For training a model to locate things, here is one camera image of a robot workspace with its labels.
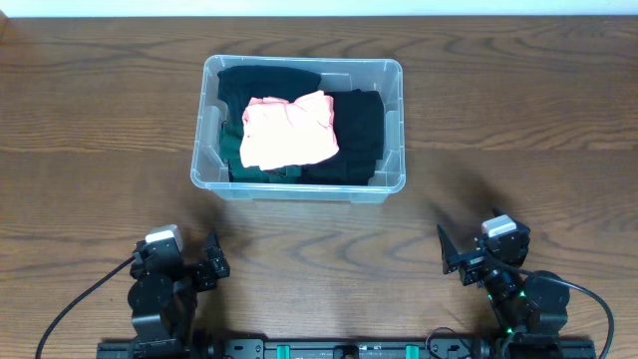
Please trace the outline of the black pants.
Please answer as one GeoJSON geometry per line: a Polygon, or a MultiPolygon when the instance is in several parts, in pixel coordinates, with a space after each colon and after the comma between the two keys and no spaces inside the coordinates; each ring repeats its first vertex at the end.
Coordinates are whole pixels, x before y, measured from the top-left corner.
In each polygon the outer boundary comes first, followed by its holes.
{"type": "Polygon", "coordinates": [[[302,168],[298,183],[367,185],[383,158],[385,108],[376,91],[328,92],[339,147],[332,158],[302,168]]]}

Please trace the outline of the green garment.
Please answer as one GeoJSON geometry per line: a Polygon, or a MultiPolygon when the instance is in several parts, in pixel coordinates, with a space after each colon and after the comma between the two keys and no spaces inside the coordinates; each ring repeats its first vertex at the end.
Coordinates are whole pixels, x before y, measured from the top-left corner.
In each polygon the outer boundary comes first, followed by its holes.
{"type": "Polygon", "coordinates": [[[240,125],[225,122],[219,135],[219,156],[228,164],[229,179],[237,182],[297,183],[302,175],[298,166],[288,166],[263,171],[259,167],[246,168],[240,159],[240,145],[243,135],[240,125]]]}

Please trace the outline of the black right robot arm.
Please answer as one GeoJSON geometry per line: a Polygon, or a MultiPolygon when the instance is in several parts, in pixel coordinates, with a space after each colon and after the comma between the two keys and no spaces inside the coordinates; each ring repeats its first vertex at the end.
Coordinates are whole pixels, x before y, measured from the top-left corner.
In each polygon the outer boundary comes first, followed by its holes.
{"type": "Polygon", "coordinates": [[[530,229],[500,215],[481,225],[473,251],[457,251],[445,230],[437,227],[443,273],[458,272],[462,285],[485,288],[497,321],[506,331],[555,336],[567,322],[569,290],[554,281],[557,275],[538,271],[521,276],[528,254],[530,229]]]}

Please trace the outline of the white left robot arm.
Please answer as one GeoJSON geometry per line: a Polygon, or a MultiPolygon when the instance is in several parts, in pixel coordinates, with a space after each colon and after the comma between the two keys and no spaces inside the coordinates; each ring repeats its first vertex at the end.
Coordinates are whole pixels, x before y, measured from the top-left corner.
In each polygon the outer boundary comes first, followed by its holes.
{"type": "Polygon", "coordinates": [[[144,356],[187,351],[197,294],[216,287],[230,267],[211,231],[203,246],[205,258],[186,264],[176,225],[153,229],[136,243],[130,275],[136,281],[128,294],[132,323],[144,356]]]}

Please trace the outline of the pink shirt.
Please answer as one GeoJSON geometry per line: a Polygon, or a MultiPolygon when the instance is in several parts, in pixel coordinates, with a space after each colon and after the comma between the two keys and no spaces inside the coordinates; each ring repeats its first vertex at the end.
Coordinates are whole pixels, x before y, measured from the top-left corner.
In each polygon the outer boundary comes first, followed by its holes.
{"type": "Polygon", "coordinates": [[[334,99],[322,91],[293,102],[252,98],[242,115],[242,165],[270,171],[315,165],[334,157],[339,145],[333,105],[334,99]]]}

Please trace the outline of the dark teal garment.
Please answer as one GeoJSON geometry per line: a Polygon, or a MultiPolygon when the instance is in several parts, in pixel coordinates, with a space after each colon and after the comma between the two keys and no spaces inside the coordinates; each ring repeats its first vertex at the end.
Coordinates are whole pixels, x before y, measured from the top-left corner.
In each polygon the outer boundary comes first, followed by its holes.
{"type": "Polygon", "coordinates": [[[229,111],[229,121],[241,126],[251,98],[274,97],[293,102],[318,90],[321,76],[299,69],[276,66],[235,66],[217,74],[218,94],[229,111]]]}

